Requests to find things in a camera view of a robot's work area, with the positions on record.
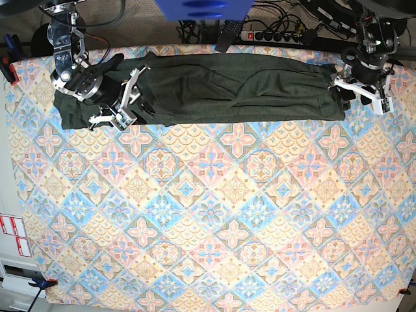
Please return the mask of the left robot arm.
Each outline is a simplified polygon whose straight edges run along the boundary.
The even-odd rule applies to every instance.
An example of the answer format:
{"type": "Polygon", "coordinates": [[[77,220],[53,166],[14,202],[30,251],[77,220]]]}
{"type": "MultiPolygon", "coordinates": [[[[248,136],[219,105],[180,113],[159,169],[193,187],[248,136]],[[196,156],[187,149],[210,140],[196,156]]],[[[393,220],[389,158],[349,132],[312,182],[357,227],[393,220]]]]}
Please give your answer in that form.
{"type": "Polygon", "coordinates": [[[341,58],[342,71],[333,74],[332,88],[356,92],[372,103],[373,112],[393,112],[389,94],[393,69],[384,68],[397,52],[399,35],[395,23],[415,16],[415,1],[346,1],[354,13],[357,47],[348,47],[341,58]]]}

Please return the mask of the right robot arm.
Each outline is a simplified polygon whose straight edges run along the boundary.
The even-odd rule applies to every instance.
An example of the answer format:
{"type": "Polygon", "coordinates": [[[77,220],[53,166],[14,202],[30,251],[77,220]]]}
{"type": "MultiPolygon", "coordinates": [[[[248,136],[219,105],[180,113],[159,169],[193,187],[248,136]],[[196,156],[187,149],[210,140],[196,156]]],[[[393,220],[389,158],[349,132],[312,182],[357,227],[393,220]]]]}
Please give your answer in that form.
{"type": "Polygon", "coordinates": [[[55,106],[63,129],[89,129],[109,125],[125,131],[131,125],[147,124],[155,111],[139,88],[138,79],[149,66],[130,67],[128,78],[112,75],[121,69],[124,55],[103,57],[92,64],[85,47],[88,25],[79,17],[75,1],[2,1],[6,18],[39,8],[51,19],[45,30],[52,47],[55,69],[51,82],[61,97],[55,106]]]}

